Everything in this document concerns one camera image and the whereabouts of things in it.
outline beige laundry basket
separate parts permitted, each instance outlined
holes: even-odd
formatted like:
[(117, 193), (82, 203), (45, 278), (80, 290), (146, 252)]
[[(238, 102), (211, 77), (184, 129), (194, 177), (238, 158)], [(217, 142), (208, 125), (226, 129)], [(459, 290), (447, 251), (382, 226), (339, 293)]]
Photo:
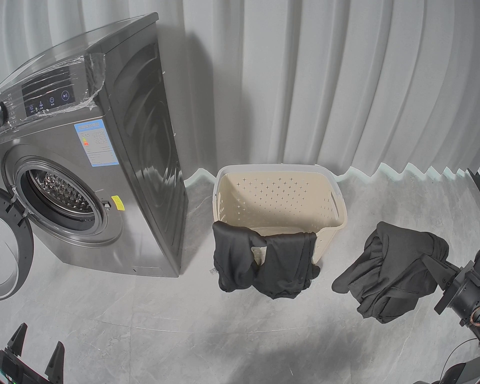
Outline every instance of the beige laundry basket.
[[(332, 174), (310, 165), (222, 168), (214, 187), (213, 216), (215, 221), (248, 227), (262, 236), (316, 232), (314, 264), (347, 224), (347, 208)], [(263, 262), (266, 247), (252, 250), (256, 261)]]

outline gray tile floor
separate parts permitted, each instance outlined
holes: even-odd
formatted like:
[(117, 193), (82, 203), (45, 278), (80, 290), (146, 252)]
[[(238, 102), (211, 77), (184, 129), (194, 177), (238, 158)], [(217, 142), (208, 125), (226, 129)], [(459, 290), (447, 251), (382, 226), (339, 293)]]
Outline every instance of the gray tile floor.
[[(445, 359), (471, 338), (438, 289), (389, 324), (363, 320), (332, 281), (362, 252), (380, 220), (444, 237), (464, 265), (480, 248), (480, 193), (467, 176), (399, 177), (378, 171), (339, 181), (348, 225), (321, 260), (322, 272), (296, 299), (255, 289), (224, 293), (210, 273), (215, 248), (212, 184), (189, 188), (182, 275), (134, 277), (62, 264), (36, 241), (32, 272), (0, 302), (0, 347), (29, 325), (23, 359), (43, 372), (64, 343), (65, 383), (414, 383), (438, 380)], [(449, 365), (478, 356), (459, 348)]]

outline white curtain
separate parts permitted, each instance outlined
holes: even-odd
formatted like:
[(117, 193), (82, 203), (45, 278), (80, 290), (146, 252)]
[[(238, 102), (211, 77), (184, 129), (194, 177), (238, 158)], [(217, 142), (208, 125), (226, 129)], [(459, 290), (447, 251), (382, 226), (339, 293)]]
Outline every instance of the white curtain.
[(0, 79), (149, 12), (186, 177), (237, 163), (480, 167), (475, 0), (0, 0)]

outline wire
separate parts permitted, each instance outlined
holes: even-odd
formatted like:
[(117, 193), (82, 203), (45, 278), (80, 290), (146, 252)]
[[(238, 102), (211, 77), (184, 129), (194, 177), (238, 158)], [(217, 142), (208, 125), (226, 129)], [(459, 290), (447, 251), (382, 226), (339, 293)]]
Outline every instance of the wire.
[(469, 341), (473, 341), (473, 340), (478, 341), (477, 338), (465, 340), (462, 344), (457, 345), (456, 348), (452, 351), (452, 353), (450, 353), (450, 356), (448, 356), (447, 361), (445, 362), (444, 368), (442, 369), (442, 374), (440, 375), (440, 381), (442, 381), (442, 376), (444, 375), (444, 370), (445, 370), (445, 367), (447, 366), (448, 360), (452, 357), (453, 353), (457, 350), (457, 348), (464, 345), (465, 343), (468, 343)]
[(475, 316), (478, 310), (480, 310), (480, 307), (475, 308), (472, 314), (470, 315), (470, 324), (474, 325), (475, 327), (480, 327), (480, 322), (473, 321), (473, 317)]

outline black clothing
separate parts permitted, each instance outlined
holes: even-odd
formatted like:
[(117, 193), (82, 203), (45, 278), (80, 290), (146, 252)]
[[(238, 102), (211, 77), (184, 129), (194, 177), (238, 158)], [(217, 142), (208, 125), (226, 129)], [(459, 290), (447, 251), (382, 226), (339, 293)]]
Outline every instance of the black clothing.
[(429, 232), (395, 227), (383, 221), (365, 243), (365, 251), (332, 284), (338, 293), (350, 293), (364, 318), (385, 324), (430, 295), (437, 283), (420, 260), (423, 254), (444, 262), (447, 242)]
[[(315, 233), (260, 236), (246, 227), (234, 227), (217, 221), (214, 266), (218, 285), (225, 292), (253, 285), (272, 299), (295, 298), (308, 288), (320, 268), (312, 264)], [(265, 262), (259, 266), (251, 247), (267, 247)]]

